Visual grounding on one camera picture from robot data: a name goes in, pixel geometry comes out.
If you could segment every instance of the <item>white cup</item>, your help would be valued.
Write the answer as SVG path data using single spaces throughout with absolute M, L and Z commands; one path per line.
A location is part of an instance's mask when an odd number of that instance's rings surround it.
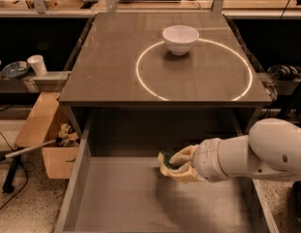
M 37 76 L 43 76 L 47 73 L 44 58 L 41 55 L 30 56 L 27 62 L 31 65 Z

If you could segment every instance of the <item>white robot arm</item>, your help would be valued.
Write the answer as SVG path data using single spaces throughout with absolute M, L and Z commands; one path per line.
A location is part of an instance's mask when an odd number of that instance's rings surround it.
M 249 135 L 205 140 L 190 150 L 177 153 L 170 163 L 180 164 L 179 160 L 184 161 L 186 172 L 191 167 L 190 173 L 199 177 L 197 180 L 212 183 L 237 177 L 300 181 L 301 128 L 280 119 L 263 119 L 251 128 Z M 170 173 L 173 177 L 181 172 L 171 170 Z

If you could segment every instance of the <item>table top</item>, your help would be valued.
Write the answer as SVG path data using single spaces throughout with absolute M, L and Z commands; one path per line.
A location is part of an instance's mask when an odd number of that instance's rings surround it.
M 200 38 L 176 56 L 171 25 Z M 203 13 L 98 14 L 59 99 L 71 106 L 262 106 L 271 102 L 224 17 Z

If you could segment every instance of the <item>brown box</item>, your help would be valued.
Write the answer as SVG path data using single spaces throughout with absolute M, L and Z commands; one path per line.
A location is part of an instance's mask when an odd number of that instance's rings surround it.
M 69 119 L 60 106 L 58 92 L 43 92 L 33 106 L 25 124 L 17 135 L 15 146 L 28 148 L 57 138 L 63 123 Z M 78 147 L 63 148 L 56 144 L 42 148 L 46 172 L 50 179 L 70 179 Z

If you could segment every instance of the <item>green object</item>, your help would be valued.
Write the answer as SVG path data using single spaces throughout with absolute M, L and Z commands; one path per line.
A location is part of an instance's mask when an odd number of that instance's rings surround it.
M 164 156 L 164 160 L 163 160 L 163 163 L 164 165 L 169 168 L 169 169 L 179 169 L 180 167 L 179 166 L 174 166 L 174 165 L 171 165 L 170 164 L 170 159 L 171 157 L 174 155 L 173 153 L 169 152 L 169 151 L 161 151 L 162 155 Z

